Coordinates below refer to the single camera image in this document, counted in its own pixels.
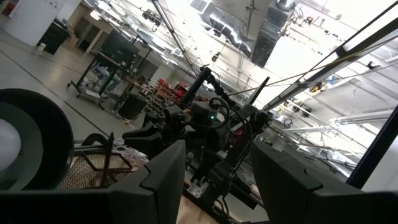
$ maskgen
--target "light fixture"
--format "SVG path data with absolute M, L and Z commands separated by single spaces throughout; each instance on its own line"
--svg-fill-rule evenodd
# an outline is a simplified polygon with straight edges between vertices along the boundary
M 99 20 L 99 19 L 101 18 L 101 14 L 100 14 L 99 12 L 95 11 L 95 10 L 93 10 L 93 11 L 90 13 L 90 16 L 91 16 L 93 19 L 95 19 L 95 20 Z
M 157 53 L 163 54 L 163 51 L 159 50 L 157 47 L 153 46 L 152 44 L 148 44 L 148 46 L 149 46 L 152 50 L 156 51 Z
M 212 56 L 211 61 L 212 62 L 216 62 L 218 57 L 220 56 L 221 52 L 217 52 L 217 54 L 215 54 L 214 56 Z
M 120 27 L 120 25 L 116 21 L 114 21 L 112 19 L 108 19 L 108 21 L 111 22 L 113 25 Z
M 397 60 L 397 59 L 398 59 L 398 54 L 389 59 L 386 59 L 386 62 L 392 62 L 393 60 Z
M 174 65 L 178 65 L 178 63 L 172 59 L 169 59 L 169 62 L 173 63 Z

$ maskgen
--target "ceiling beam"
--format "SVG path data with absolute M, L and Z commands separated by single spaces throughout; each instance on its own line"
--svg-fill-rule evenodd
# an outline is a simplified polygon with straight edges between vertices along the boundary
M 382 85 L 378 84 L 377 82 L 375 82 L 367 77 L 364 77 L 364 76 L 357 76 L 355 78 L 398 101 L 398 94 L 396 92 L 386 88 L 385 86 L 382 86 Z
M 306 83 L 300 83 L 300 79 L 296 80 L 296 82 L 289 86 L 285 91 L 283 91 L 279 96 L 271 100 L 268 104 L 263 107 L 263 110 L 268 111 L 276 107 L 277 105 L 285 102 L 286 100 L 294 97 L 295 95 L 301 93 L 302 91 L 310 88 L 314 82 L 320 82 L 325 78 L 329 77 L 330 75 L 334 74 L 338 70 L 348 66 L 349 64 L 353 63 L 353 60 L 358 60 L 359 58 L 369 54 L 377 47 L 387 41 L 391 40 L 393 37 L 396 36 L 398 32 L 398 18 L 395 18 L 393 21 L 370 35 L 368 38 L 360 42 L 357 46 L 353 47 L 351 50 L 345 52 L 344 55 L 339 55 L 339 57 L 334 60 L 332 63 L 329 63 L 322 69 L 320 69 L 317 73 L 312 75 L 310 78 L 306 80 Z M 339 46 L 337 49 L 344 49 L 345 43 Z M 351 58 L 348 55 L 355 54 L 354 58 Z

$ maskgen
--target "red object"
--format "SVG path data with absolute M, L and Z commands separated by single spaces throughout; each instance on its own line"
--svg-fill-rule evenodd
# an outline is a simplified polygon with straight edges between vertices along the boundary
M 9 16 L 12 10 L 14 10 L 15 5 L 11 2 L 9 2 L 6 6 L 6 8 L 3 10 L 2 14 L 5 16 Z

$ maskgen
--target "pillar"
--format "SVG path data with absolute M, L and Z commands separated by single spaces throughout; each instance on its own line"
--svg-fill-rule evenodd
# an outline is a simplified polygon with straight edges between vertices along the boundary
M 10 2 L 9 0 L 4 0 L 4 1 L 0 4 L 0 13 L 2 13 L 2 12 L 5 10 L 5 8 L 7 7 L 7 5 L 8 5 L 9 2 Z
M 103 34 L 103 30 L 99 30 L 97 35 L 94 37 L 94 40 L 91 42 L 90 46 L 88 46 L 86 53 L 89 53 L 93 47 L 95 46 L 95 44 L 97 43 L 98 39 L 101 37 L 101 35 Z
M 70 16 L 79 6 L 80 2 L 81 0 L 67 0 L 61 8 L 61 11 L 58 13 L 57 18 L 61 21 L 62 19 L 69 20 Z
M 20 0 L 4 30 L 35 46 L 50 27 L 66 0 Z

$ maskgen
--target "ceiling light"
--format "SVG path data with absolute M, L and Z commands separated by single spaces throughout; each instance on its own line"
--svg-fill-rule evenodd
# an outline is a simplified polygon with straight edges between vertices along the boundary
M 174 65 L 178 65 L 178 63 L 172 59 L 169 59 L 169 62 L 173 63 Z
M 99 19 L 101 18 L 100 13 L 97 12 L 97 11 L 92 11 L 92 12 L 90 13 L 90 16 L 91 16 L 93 19 L 95 19 L 95 20 L 99 20 Z
M 114 21 L 112 19 L 108 19 L 108 21 L 111 22 L 113 25 L 120 27 L 120 25 L 116 21 Z
M 123 34 L 126 34 L 128 37 L 132 38 L 131 34 L 129 34 L 127 31 L 122 30 Z
M 393 60 L 397 60 L 398 59 L 398 55 L 395 55 L 389 59 L 386 59 L 386 62 L 392 62 Z
M 163 51 L 159 50 L 157 47 L 155 47 L 155 46 L 153 46 L 153 45 L 151 45 L 151 44 L 148 44 L 148 46 L 149 46 L 152 50 L 156 51 L 157 53 L 163 54 Z
M 212 62 L 216 62 L 218 57 L 220 56 L 220 54 L 221 54 L 221 52 L 217 52 L 217 54 L 213 55 L 212 58 L 211 58 L 211 61 Z

